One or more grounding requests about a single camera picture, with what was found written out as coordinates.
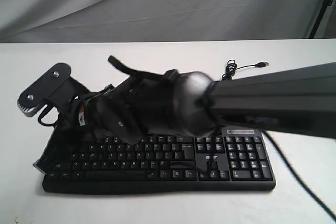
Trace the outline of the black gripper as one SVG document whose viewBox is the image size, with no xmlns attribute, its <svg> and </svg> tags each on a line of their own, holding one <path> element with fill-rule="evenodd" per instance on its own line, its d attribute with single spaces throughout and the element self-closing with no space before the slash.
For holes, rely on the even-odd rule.
<svg viewBox="0 0 336 224">
<path fill-rule="evenodd" d="M 138 144 L 148 130 L 141 124 L 135 103 L 144 78 L 128 77 L 118 86 L 107 85 L 100 91 L 90 91 L 82 83 L 71 78 L 75 93 L 67 102 L 67 113 L 60 115 L 60 129 L 55 127 L 41 157 L 33 167 L 47 174 L 67 154 L 67 141 L 72 137 L 97 140 L 114 135 L 126 144 Z"/>
</svg>

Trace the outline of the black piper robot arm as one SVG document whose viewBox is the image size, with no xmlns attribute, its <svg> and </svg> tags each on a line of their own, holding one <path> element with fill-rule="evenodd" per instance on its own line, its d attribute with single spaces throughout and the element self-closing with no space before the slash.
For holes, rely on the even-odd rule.
<svg viewBox="0 0 336 224">
<path fill-rule="evenodd" d="M 158 74 L 109 62 L 127 79 L 98 92 L 73 79 L 70 67 L 52 67 L 33 83 L 59 112 L 55 131 L 109 132 L 128 144 L 147 134 L 205 137 L 225 126 L 335 138 L 334 63 L 215 81 L 199 71 Z"/>
</svg>

